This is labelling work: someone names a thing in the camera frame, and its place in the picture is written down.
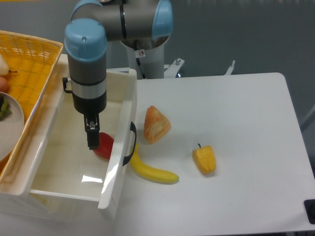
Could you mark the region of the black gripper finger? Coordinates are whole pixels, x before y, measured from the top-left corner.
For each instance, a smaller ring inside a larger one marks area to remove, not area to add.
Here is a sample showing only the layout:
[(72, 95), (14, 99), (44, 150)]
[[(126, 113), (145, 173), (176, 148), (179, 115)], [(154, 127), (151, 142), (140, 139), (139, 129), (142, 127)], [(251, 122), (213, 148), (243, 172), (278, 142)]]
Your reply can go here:
[(99, 147), (99, 130), (92, 128), (86, 131), (89, 149), (98, 149)]

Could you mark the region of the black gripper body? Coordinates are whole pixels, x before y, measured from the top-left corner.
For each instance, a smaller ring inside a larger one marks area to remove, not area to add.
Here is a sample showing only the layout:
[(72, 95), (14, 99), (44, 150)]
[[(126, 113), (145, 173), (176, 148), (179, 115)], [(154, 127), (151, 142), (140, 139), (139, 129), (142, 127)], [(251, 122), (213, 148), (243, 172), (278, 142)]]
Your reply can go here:
[(70, 93), (74, 108), (84, 115), (85, 130), (99, 130), (99, 113), (107, 104), (106, 79), (94, 85), (76, 83), (70, 77), (63, 77), (63, 90)]

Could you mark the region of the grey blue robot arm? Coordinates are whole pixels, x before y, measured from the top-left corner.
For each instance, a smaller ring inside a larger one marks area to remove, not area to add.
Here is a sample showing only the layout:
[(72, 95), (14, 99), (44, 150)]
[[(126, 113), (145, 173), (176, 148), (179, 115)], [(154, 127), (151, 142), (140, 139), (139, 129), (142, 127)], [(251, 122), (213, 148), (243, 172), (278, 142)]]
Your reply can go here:
[(79, 1), (64, 32), (74, 108), (84, 116), (90, 150), (99, 147), (99, 113), (107, 103), (106, 52), (109, 41), (156, 41), (173, 32), (168, 0)]

